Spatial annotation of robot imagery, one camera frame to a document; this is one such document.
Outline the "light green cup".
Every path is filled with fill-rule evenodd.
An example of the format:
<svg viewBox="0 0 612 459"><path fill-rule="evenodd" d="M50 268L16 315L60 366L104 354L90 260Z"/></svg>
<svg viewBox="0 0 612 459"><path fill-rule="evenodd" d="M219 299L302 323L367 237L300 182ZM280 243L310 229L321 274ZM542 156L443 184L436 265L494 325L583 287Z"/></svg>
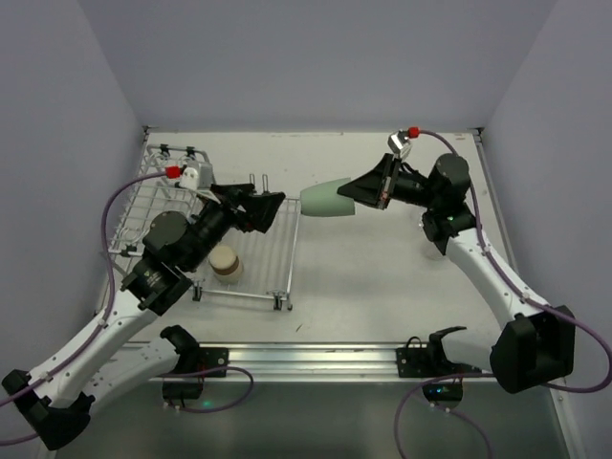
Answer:
<svg viewBox="0 0 612 459"><path fill-rule="evenodd" d="M338 194L341 186L347 185L350 178L309 186L300 191L300 213L306 217L344 217L356 213L355 202Z"/></svg>

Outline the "white ceramic mug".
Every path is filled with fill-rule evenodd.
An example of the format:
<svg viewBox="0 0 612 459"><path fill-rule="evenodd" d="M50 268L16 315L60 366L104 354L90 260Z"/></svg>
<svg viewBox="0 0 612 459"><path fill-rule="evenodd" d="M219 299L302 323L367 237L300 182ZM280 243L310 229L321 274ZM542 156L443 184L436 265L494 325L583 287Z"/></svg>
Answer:
<svg viewBox="0 0 612 459"><path fill-rule="evenodd" d="M423 246L423 255L425 258L432 261L441 261L444 259L444 255L439 251L439 249L430 242L425 242Z"/></svg>

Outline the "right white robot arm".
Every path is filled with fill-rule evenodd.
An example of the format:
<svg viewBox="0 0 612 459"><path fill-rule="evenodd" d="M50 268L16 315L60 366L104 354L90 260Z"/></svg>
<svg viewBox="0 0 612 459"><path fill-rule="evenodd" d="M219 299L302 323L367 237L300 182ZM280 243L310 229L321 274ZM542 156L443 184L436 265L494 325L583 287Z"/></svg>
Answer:
<svg viewBox="0 0 612 459"><path fill-rule="evenodd" d="M504 262L477 228L466 203L468 163L451 153L440 156L427 176L405 172L390 154L369 172L342 185L338 194L385 209L391 201L424 208L426 238L468 278L491 309L499 332L479 338L465 326L430 334L429 361L437 372L469 366L491 372L509 393L569 375L574 369L575 327L571 311L545 312L539 299Z"/></svg>

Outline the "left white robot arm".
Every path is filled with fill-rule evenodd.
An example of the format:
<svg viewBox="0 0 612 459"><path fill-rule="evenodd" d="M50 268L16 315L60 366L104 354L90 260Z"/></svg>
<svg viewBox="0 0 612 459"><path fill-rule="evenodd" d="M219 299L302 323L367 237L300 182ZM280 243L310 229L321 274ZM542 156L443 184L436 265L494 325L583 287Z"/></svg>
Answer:
<svg viewBox="0 0 612 459"><path fill-rule="evenodd" d="M109 283L107 305L47 360L4 377L8 402L47 449L72 443L105 402L187 361L197 342L181 326L165 328L130 361L113 357L185 295L193 285L189 274L230 230L267 232L286 199L282 192L259 194L252 184L210 190L196 214L172 209L156 215L140 260L120 283Z"/></svg>

